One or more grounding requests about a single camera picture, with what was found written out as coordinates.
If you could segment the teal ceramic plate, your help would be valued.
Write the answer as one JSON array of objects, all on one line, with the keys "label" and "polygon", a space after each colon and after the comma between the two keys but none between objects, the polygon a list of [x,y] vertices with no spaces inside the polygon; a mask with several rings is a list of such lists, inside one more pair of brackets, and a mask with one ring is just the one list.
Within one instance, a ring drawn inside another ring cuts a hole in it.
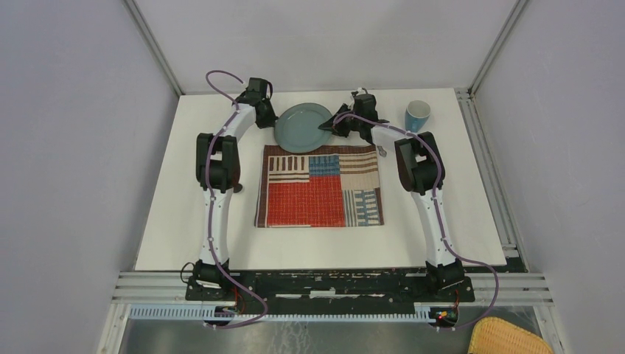
[{"label": "teal ceramic plate", "polygon": [[330,111],[317,103],[292,106],[277,119],[274,139],[289,153],[309,153],[330,140],[332,134],[319,126],[331,117]]}]

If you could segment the blue ceramic mug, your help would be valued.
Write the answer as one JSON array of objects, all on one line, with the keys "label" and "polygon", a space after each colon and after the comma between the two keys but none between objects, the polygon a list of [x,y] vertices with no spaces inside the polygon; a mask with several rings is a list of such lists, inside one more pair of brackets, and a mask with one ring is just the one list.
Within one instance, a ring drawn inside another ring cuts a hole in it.
[{"label": "blue ceramic mug", "polygon": [[405,109],[404,126],[405,130],[417,133],[431,115],[431,107],[422,100],[413,100],[408,103]]}]

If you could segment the striped patchwork placemat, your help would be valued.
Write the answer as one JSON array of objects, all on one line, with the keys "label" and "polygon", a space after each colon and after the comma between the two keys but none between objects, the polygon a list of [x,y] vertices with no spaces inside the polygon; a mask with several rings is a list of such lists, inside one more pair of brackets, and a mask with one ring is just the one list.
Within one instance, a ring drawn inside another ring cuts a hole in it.
[{"label": "striped patchwork placemat", "polygon": [[263,150],[257,228],[382,226],[375,147],[324,145],[310,153]]}]

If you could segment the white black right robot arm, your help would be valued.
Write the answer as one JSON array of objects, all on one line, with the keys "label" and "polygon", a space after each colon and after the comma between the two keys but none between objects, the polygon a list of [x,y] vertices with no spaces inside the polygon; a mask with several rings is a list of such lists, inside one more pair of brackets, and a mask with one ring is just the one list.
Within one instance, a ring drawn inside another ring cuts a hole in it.
[{"label": "white black right robot arm", "polygon": [[448,236],[442,190],[445,170],[436,140],[429,132],[405,131],[380,119],[375,96],[364,88],[352,91],[351,98],[318,128],[341,137],[357,132],[370,145],[394,151],[400,184],[411,194],[424,230],[425,289],[431,299],[444,301],[464,281],[465,272]]}]

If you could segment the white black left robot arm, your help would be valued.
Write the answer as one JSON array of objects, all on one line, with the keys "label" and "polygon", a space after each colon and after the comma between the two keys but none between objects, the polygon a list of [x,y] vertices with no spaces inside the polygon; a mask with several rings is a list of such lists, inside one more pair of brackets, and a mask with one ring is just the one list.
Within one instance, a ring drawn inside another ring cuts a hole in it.
[{"label": "white black left robot arm", "polygon": [[206,236],[191,283],[216,300],[225,299],[233,287],[229,275],[227,227],[229,204],[242,189],[238,144],[252,126],[272,128],[277,116],[271,105],[273,85],[252,77],[244,91],[231,101],[231,115],[215,133],[201,133],[196,139],[196,178],[203,190]]}]

